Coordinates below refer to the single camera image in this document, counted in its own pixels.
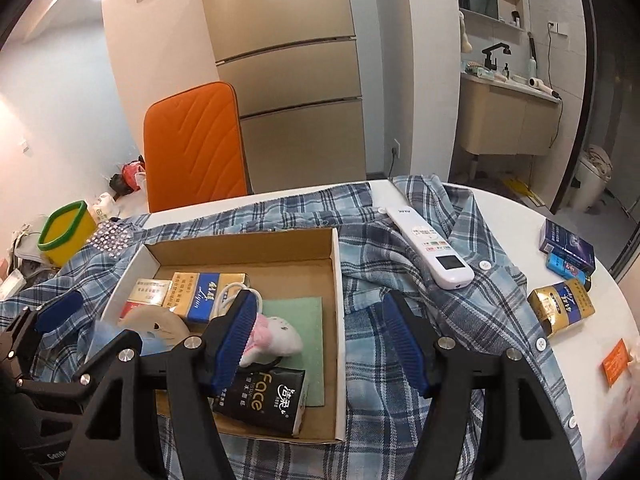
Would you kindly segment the white remote control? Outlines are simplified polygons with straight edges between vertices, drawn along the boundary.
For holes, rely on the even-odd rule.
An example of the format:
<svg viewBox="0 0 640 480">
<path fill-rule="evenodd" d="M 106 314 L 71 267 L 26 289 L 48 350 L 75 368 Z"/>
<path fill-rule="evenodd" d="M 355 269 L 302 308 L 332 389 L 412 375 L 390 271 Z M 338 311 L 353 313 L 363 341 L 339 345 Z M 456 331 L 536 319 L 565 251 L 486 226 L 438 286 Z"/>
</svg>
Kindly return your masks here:
<svg viewBox="0 0 640 480">
<path fill-rule="evenodd" d="M 475 278 L 473 269 L 415 209 L 409 206 L 387 208 L 386 214 L 440 288 L 455 290 L 471 284 Z"/>
</svg>

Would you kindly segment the green cloth square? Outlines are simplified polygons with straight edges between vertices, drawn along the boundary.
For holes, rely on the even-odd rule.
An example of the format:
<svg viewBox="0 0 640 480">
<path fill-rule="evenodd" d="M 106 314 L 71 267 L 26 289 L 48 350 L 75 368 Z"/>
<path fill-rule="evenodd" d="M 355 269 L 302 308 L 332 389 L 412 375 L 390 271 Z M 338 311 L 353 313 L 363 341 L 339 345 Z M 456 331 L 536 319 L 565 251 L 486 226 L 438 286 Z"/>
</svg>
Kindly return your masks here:
<svg viewBox="0 0 640 480">
<path fill-rule="evenodd" d="M 324 395 L 323 318 L 320 297 L 265 300 L 264 315 L 284 318 L 302 337 L 303 351 L 284 358 L 280 365 L 304 370 L 308 384 L 307 408 L 322 408 Z"/>
</svg>

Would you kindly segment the red gold tissue pack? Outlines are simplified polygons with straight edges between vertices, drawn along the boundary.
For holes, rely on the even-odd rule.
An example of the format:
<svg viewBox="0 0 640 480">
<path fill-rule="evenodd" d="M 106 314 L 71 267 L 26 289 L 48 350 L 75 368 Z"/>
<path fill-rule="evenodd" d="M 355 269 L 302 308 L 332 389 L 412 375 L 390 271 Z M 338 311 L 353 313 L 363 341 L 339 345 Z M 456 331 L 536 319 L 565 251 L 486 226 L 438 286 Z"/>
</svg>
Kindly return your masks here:
<svg viewBox="0 0 640 480">
<path fill-rule="evenodd" d="M 170 289 L 171 280 L 138 278 L 120 311 L 119 317 L 124 318 L 129 311 L 140 306 L 161 307 Z"/>
</svg>

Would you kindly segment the yellow green-rimmed basket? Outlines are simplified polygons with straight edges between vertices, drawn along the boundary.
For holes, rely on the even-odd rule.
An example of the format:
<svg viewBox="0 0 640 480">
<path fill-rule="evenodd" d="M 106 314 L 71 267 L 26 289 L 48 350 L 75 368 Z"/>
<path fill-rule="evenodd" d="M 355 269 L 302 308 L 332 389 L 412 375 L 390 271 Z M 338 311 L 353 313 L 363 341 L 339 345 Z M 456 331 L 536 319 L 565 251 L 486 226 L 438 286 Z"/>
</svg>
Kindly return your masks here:
<svg viewBox="0 0 640 480">
<path fill-rule="evenodd" d="M 69 203 L 47 218 L 38 238 L 38 249 L 56 268 L 62 268 L 97 227 L 84 200 Z"/>
</svg>

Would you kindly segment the white hair dryer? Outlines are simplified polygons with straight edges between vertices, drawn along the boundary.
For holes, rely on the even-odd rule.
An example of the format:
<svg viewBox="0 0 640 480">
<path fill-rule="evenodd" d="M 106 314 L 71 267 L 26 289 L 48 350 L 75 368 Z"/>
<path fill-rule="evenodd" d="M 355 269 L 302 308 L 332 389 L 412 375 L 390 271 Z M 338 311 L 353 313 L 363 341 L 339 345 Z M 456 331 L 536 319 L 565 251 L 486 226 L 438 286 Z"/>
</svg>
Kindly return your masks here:
<svg viewBox="0 0 640 480">
<path fill-rule="evenodd" d="M 562 100 L 559 92 L 549 87 L 548 84 L 545 84 L 540 78 L 529 78 L 527 85 L 537 96 L 545 96 L 546 98 L 552 99 L 552 101 Z"/>
</svg>

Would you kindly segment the round beige plush cushion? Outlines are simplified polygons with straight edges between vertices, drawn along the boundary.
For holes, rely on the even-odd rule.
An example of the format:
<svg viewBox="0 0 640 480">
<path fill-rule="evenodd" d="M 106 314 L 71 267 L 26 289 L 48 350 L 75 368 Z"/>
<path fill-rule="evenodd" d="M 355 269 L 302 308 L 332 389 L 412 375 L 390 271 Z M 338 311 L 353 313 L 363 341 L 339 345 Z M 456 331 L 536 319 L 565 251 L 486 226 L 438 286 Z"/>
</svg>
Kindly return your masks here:
<svg viewBox="0 0 640 480">
<path fill-rule="evenodd" d="M 149 304 L 130 310 L 117 326 L 121 330 L 132 330 L 140 336 L 142 356 L 169 351 L 190 336 L 190 330 L 178 315 Z"/>
</svg>

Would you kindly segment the orange packet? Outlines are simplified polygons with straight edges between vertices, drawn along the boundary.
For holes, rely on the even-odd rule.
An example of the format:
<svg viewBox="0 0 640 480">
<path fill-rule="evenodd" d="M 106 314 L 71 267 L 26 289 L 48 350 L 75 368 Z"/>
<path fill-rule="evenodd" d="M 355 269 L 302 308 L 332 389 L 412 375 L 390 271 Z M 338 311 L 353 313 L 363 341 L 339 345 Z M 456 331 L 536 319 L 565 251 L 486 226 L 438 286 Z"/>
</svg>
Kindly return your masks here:
<svg viewBox="0 0 640 480">
<path fill-rule="evenodd" d="M 601 363 L 602 372 L 608 388 L 612 388 L 623 374 L 628 372 L 629 362 L 630 357 L 626 342 L 623 338 L 620 338 Z"/>
</svg>

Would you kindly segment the gold blue tissue pack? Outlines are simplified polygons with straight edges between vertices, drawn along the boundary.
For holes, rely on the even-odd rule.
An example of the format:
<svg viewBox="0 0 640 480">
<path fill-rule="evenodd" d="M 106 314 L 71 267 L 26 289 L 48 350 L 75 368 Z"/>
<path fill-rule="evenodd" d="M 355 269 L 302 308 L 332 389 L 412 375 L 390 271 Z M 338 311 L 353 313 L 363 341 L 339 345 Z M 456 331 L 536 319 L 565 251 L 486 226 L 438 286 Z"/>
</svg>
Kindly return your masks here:
<svg viewBox="0 0 640 480">
<path fill-rule="evenodd" d="M 188 323 L 207 324 L 246 285 L 245 273 L 175 272 L 163 307 Z"/>
</svg>

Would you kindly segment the dark blue box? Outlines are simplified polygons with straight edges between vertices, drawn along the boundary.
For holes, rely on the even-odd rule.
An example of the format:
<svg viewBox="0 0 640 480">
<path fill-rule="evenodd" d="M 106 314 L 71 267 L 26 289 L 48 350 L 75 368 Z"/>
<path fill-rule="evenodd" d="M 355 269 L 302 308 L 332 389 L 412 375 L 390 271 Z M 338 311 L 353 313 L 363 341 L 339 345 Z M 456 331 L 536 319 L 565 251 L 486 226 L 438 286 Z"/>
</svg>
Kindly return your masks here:
<svg viewBox="0 0 640 480">
<path fill-rule="evenodd" d="M 596 270 L 593 246 L 580 236 L 547 219 L 540 230 L 539 250 L 553 254 L 591 276 Z"/>
</svg>

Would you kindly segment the blue plaid shirt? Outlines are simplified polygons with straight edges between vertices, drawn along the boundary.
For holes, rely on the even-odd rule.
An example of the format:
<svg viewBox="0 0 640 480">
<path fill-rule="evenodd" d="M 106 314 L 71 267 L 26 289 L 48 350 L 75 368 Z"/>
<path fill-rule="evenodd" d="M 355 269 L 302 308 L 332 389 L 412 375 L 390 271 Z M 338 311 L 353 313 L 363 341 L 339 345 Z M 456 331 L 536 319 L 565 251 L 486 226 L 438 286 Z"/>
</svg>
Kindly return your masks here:
<svg viewBox="0 0 640 480">
<path fill-rule="evenodd" d="M 439 288 L 419 257 L 378 208 L 369 185 L 343 184 L 319 192 L 268 200 L 210 216 L 152 226 L 127 219 L 131 235 L 122 252 L 86 246 L 37 286 L 2 302 L 9 324 L 26 308 L 77 290 L 80 310 L 43 338 L 34 367 L 45 382 L 65 382 L 85 359 L 94 322 L 143 244 L 217 234 L 336 229 L 340 239 L 346 330 L 346 439 L 338 445 L 292 445 L 224 439 L 241 479 L 398 479 L 407 470 L 430 404 L 406 381 L 384 326 L 381 301 L 401 292 L 411 309 L 428 316 L 465 348 L 523 353 L 564 424 L 578 463 L 585 461 L 570 393 L 553 352 L 541 348 L 541 327 L 527 302 L 527 281 L 499 245 L 474 196 L 436 177 L 405 176 L 394 187 L 474 269 L 457 292 Z"/>
</svg>

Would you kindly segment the studded fabric patch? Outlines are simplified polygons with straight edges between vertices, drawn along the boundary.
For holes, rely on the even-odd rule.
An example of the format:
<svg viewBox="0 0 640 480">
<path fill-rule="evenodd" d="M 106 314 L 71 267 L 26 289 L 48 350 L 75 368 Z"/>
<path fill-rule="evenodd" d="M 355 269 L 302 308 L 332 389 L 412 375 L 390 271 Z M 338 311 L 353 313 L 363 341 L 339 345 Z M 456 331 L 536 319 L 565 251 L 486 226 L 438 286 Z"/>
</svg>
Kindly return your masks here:
<svg viewBox="0 0 640 480">
<path fill-rule="evenodd" d="M 88 239 L 88 245 L 102 256 L 124 260 L 138 250 L 143 230 L 123 221 L 105 221 L 98 225 Z"/>
</svg>

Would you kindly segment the pink white plush bunny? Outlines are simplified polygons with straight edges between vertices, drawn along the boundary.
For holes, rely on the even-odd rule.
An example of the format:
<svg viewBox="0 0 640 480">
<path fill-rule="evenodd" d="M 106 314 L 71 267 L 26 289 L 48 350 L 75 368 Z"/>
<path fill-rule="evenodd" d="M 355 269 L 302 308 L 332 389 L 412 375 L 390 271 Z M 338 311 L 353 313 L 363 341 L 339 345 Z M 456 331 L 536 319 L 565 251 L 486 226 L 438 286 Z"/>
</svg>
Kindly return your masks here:
<svg viewBox="0 0 640 480">
<path fill-rule="evenodd" d="M 258 313 L 243 354 L 240 367 L 256 364 L 265 356 L 288 358 L 303 351 L 302 337 L 284 318 Z"/>
</svg>

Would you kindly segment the open cardboard box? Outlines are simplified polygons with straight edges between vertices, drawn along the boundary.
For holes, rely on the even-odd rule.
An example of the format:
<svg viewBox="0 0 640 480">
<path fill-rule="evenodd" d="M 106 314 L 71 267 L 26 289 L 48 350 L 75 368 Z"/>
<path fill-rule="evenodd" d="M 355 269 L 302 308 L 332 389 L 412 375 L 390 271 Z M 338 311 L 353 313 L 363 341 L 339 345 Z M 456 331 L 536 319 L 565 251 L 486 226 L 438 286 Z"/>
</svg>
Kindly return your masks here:
<svg viewBox="0 0 640 480">
<path fill-rule="evenodd" d="M 242 274 L 262 295 L 264 315 L 292 324 L 303 350 L 279 366 L 305 374 L 303 396 L 293 394 L 295 427 L 279 429 L 274 412 L 276 374 L 256 373 L 238 394 L 253 418 L 230 418 L 218 408 L 220 432 L 247 439 L 295 444 L 335 444 L 345 439 L 346 376 L 343 285 L 338 236 L 334 229 L 227 234 L 145 243 L 115 287 L 94 332 L 96 353 L 119 331 L 118 323 L 140 280 L 182 274 Z"/>
</svg>

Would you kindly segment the grey beige cloth bag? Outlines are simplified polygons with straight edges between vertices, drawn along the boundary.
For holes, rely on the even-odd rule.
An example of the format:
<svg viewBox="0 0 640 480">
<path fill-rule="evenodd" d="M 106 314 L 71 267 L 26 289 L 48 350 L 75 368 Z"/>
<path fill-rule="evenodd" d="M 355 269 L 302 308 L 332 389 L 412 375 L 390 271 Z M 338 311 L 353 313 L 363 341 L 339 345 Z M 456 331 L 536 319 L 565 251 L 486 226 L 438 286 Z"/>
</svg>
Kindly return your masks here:
<svg viewBox="0 0 640 480">
<path fill-rule="evenodd" d="M 18 271 L 26 280 L 52 269 L 49 260 L 38 247 L 40 233 L 25 224 L 14 233 L 9 249 L 9 273 Z"/>
</svg>

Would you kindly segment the orange chair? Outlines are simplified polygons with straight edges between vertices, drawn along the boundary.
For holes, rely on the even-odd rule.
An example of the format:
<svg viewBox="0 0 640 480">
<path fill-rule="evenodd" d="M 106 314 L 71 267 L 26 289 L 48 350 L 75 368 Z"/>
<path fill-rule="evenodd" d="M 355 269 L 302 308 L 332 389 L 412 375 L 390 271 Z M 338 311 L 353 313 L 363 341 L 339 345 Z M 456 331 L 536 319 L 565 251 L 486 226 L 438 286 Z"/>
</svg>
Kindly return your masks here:
<svg viewBox="0 0 640 480">
<path fill-rule="evenodd" d="M 154 103 L 144 116 L 143 148 L 149 211 L 250 194 L 231 84 L 210 82 Z"/>
</svg>

